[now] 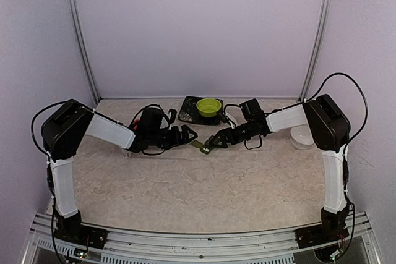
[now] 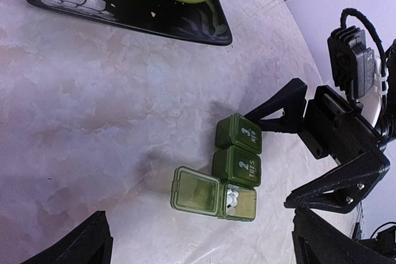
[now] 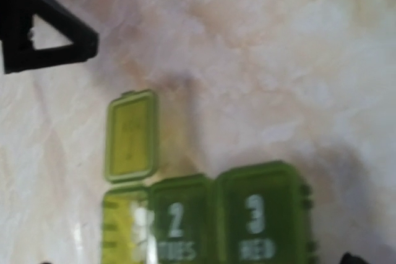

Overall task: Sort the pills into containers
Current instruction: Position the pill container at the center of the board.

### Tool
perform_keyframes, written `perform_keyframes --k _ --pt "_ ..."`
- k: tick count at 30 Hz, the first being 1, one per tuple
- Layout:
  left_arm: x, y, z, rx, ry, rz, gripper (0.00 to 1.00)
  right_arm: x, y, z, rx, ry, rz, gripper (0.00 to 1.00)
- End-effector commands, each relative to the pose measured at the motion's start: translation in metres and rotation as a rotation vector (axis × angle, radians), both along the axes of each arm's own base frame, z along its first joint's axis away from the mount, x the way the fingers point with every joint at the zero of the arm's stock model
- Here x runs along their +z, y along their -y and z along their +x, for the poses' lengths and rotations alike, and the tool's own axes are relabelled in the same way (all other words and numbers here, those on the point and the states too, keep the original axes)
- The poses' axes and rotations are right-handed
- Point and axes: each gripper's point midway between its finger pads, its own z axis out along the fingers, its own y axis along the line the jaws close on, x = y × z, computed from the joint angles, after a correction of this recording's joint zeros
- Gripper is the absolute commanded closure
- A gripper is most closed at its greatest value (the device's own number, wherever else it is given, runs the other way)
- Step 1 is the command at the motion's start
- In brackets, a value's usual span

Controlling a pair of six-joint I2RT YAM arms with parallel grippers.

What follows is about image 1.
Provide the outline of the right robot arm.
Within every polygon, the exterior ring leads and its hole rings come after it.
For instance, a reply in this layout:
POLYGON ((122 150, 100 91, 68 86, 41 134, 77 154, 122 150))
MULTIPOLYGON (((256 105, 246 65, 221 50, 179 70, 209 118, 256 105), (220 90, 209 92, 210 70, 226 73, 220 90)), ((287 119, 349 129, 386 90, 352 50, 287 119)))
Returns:
POLYGON ((265 113, 256 99, 239 104, 239 108, 245 123, 236 125, 232 117, 221 110, 220 119, 230 126, 219 130, 207 145, 228 148, 229 145, 246 143, 253 137, 263 138, 285 129, 308 127, 314 144, 321 151, 325 172, 322 223, 318 225, 316 235, 321 241, 331 241, 340 232, 351 204, 347 195, 350 122, 346 115, 327 94, 271 113, 265 113))

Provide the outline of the green pill organizer box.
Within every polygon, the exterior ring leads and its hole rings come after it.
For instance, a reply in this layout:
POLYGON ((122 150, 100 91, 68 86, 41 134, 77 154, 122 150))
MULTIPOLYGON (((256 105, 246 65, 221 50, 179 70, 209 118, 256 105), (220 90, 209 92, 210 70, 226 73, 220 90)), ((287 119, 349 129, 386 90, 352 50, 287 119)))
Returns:
POLYGON ((211 148, 211 147, 209 147, 208 145, 206 145, 206 144, 204 144, 204 143, 201 143, 201 142, 198 141, 198 140, 194 140, 194 141, 192 142, 192 145, 193 145, 195 148, 198 148, 198 149, 200 150, 200 152, 203 153, 203 154, 205 154, 205 155, 208 155, 208 154, 212 151, 212 148, 211 148))

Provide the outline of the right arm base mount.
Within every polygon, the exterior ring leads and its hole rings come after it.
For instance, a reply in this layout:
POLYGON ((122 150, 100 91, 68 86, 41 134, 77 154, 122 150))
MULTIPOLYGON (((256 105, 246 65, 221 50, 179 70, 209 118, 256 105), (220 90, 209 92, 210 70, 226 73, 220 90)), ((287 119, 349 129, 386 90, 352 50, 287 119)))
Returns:
POLYGON ((349 236, 345 223, 336 225, 329 222, 298 228, 295 234, 300 249, 326 244, 349 236))

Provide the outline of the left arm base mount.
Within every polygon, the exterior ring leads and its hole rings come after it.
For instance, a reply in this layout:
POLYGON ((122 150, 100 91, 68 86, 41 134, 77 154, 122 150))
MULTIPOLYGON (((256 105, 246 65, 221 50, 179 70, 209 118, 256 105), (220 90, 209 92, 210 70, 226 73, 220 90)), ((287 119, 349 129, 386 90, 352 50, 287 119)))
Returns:
POLYGON ((108 231, 84 224, 60 222, 57 224, 54 236, 57 239, 84 247, 103 249, 108 237, 108 231))

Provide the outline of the red pill bottle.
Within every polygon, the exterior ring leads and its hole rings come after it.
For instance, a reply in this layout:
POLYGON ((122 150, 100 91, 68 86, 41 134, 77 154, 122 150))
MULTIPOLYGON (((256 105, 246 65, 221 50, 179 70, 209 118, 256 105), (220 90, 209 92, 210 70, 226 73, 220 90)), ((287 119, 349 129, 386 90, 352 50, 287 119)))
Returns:
POLYGON ((139 122, 140 122, 140 120, 139 120, 139 119, 136 119, 136 120, 132 123, 132 130, 136 131, 137 125, 138 125, 139 122))

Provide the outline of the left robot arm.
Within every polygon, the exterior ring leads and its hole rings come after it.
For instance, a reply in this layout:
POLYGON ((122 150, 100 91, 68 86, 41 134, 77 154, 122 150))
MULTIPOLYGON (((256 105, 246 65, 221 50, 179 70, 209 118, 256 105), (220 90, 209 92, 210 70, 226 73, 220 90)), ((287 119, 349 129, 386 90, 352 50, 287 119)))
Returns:
POLYGON ((128 153, 148 156, 149 148, 164 153, 193 142, 198 134, 189 126, 176 126, 175 109, 164 111, 158 104, 139 110, 129 125, 99 113, 76 101, 59 103, 42 125, 41 136, 48 158, 49 186, 54 209, 65 219, 61 229, 73 242, 82 241, 87 233, 80 224, 80 211, 75 202, 74 158, 84 137, 92 137, 119 147, 128 153))

